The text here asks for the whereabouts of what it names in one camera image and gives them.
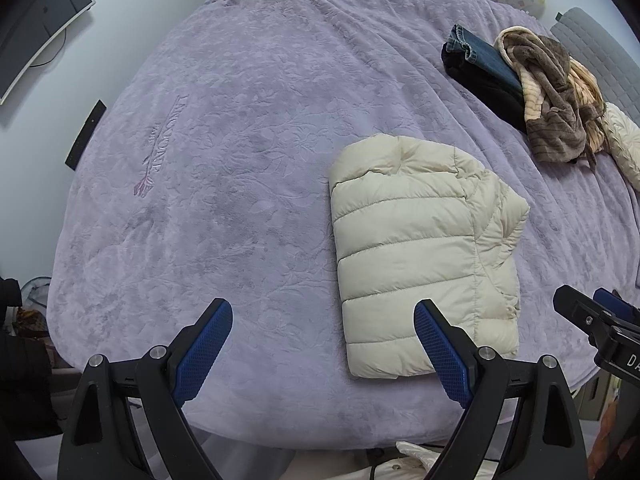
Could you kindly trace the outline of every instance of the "blue textured pad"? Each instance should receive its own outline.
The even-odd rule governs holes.
[[[223,301],[177,367],[172,393],[176,406],[194,399],[231,332],[234,316],[231,305]]]
[[[421,303],[415,306],[414,328],[449,399],[459,402],[460,406],[467,409],[474,396],[469,389],[466,366],[433,316]]]
[[[633,307],[614,296],[608,290],[599,288],[593,293],[593,301],[602,306],[604,310],[608,310],[618,319],[628,323],[634,322]]]

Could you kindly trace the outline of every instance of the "metal screw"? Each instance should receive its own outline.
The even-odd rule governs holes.
[[[159,359],[166,355],[166,348],[164,346],[154,346],[149,350],[149,355],[152,359]]]
[[[491,359],[493,359],[495,357],[495,350],[493,348],[491,348],[490,346],[482,346],[478,350],[478,355],[482,359],[486,359],[487,361],[490,361]]]
[[[545,355],[542,358],[542,364],[547,368],[555,368],[556,366],[558,366],[558,361],[552,355]]]
[[[97,367],[102,364],[102,354],[96,354],[89,357],[89,366]]]

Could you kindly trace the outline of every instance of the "folded puffer jacket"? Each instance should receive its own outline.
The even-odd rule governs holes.
[[[433,300],[478,345],[518,351],[513,251],[527,202],[468,153],[378,134],[330,170],[344,336],[352,374],[433,372],[414,308]]]

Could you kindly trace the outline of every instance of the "bed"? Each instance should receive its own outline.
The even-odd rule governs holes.
[[[551,299],[563,283],[640,299],[638,200],[606,154],[595,172],[535,163],[445,74],[454,23],[491,42],[512,25],[549,34],[487,0],[209,0],[176,27],[78,166],[48,308],[62,357],[138,357],[223,297],[234,328],[184,406],[194,426],[296,449],[450,435],[461,410],[436,375],[367,380],[346,366],[328,168],[384,132],[457,146],[529,202],[519,358],[549,352],[570,386],[587,381],[594,350]]]

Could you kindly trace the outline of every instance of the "television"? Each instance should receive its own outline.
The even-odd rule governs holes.
[[[94,0],[0,0],[0,105],[43,49]]]

